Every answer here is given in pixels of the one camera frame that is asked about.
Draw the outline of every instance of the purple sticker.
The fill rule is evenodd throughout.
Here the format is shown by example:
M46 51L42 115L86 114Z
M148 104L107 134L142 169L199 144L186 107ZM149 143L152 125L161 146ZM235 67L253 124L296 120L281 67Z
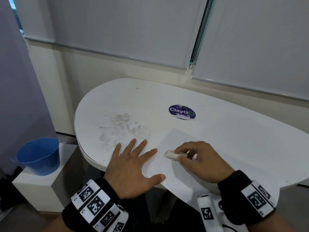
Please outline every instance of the purple sticker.
M170 108L168 109L168 111L175 116L176 118L182 119L182 120L193 120L195 118L195 112L186 107L187 109L182 109L180 106L178 105L172 105L170 106Z

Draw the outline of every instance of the white pedestal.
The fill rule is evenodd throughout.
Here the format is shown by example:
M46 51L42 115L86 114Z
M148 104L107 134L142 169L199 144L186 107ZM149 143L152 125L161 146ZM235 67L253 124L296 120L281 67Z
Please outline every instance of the white pedestal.
M38 176L26 167L14 186L38 211L61 212L78 191L85 169L77 145L59 144L60 166L47 176Z

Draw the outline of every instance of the finger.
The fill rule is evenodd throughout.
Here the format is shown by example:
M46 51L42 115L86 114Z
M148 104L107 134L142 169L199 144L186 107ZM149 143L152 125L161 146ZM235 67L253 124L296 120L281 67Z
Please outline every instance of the finger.
M113 160L113 159L115 159L115 158L117 158L117 157L119 156L120 148L121 148L121 144L118 143L118 144L116 145L116 147L115 147L115 150L114 150L113 154L112 154L111 160Z
M138 157L142 164L145 164L152 156L154 156L157 153L158 149L154 148L148 152L146 152L145 154L141 155L140 157Z
M187 153L190 150L194 150L195 152L198 152L199 149L198 142L185 142L181 146L177 147L174 152L178 154L179 152Z
M144 140L138 145L138 147L135 148L135 149L132 151L132 153L131 153L130 156L138 157L139 154L141 153L141 151L145 148L146 144L147 144L147 140L144 139Z
M128 155L131 153L131 151L132 151L132 149L133 149L135 143L136 143L136 139L133 138L132 141L129 143L129 145L127 145L127 147L125 148L125 150L122 152L122 155L128 156Z
M151 188L154 187L158 184L160 184L161 182L163 182L166 179L166 176L164 174L157 174L157 175L153 175L150 178L146 178L147 180L147 191Z
M194 150L190 150L187 157L189 158L189 160L191 160L194 155L195 155L195 151Z
M178 156L177 161L188 170L190 170L193 174L196 174L198 163L195 160L189 160L184 156Z

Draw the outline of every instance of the purple wall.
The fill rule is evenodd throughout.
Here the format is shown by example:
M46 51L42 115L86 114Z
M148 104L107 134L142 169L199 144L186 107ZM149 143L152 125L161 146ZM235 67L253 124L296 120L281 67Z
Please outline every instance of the purple wall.
M8 0L0 0L0 168L11 174L26 142L56 137L27 47Z

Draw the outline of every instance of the eraser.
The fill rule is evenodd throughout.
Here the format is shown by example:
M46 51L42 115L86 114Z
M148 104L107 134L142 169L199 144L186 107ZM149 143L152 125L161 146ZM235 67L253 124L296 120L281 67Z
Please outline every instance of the eraser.
M187 154L186 153L182 153L182 152L180 152L179 154L176 154L172 150L169 150L169 151L165 152L165 157L168 157L168 158L173 159L173 160L176 160L178 156L187 157Z

